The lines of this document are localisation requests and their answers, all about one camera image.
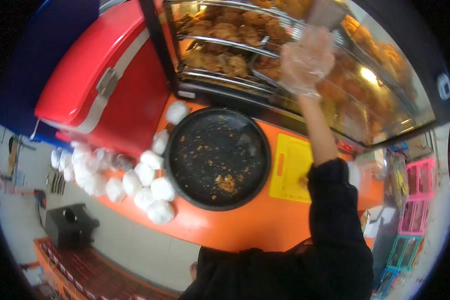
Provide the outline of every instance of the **pink plastic crate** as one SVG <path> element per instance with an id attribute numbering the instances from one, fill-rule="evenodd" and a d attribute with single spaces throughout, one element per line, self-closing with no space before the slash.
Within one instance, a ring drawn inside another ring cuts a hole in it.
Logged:
<path id="1" fill-rule="evenodd" d="M 423 236 L 427 227 L 428 206 L 429 201 L 426 198 L 405 203 L 403 215 L 398 224 L 398 234 Z"/>
<path id="2" fill-rule="evenodd" d="M 406 165 L 408 174 L 408 201 L 433 197 L 435 161 L 433 158 L 426 158 Z"/>

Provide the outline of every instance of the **food display warmer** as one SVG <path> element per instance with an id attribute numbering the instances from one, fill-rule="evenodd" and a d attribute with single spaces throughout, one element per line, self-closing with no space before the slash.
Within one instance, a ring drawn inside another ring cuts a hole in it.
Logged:
<path id="1" fill-rule="evenodd" d="M 280 86 L 280 50 L 307 26 L 327 27 L 335 66 L 316 88 L 337 140 L 351 152 L 450 120 L 450 79 L 438 46 L 408 3 L 391 2 L 140 1 L 176 97 L 301 135 L 307 129 L 298 105 Z"/>

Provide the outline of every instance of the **red cooler box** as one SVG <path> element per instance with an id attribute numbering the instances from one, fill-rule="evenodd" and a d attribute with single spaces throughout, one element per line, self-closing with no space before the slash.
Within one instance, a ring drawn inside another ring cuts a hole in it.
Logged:
<path id="1" fill-rule="evenodd" d="M 138 0 L 100 16 L 72 45 L 35 115 L 70 139 L 137 157 L 152 143 L 169 88 Z"/>

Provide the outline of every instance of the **warm light bulb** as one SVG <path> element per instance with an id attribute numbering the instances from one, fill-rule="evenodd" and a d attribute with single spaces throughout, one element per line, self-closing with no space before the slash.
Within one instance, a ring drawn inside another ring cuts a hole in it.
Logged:
<path id="1" fill-rule="evenodd" d="M 363 76 L 363 78 L 370 82 L 377 82 L 377 76 L 375 76 L 375 74 L 367 68 L 362 68 L 360 74 Z"/>

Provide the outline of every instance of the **black clothing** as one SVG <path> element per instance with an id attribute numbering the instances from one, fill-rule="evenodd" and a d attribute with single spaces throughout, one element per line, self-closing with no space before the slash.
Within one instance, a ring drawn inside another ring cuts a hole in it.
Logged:
<path id="1" fill-rule="evenodd" d="M 360 229 L 358 193 L 348 183 L 345 161 L 312 167 L 308 189 L 313 245 L 304 253 L 202 247 L 197 279 L 179 299 L 370 299 L 372 252 Z"/>

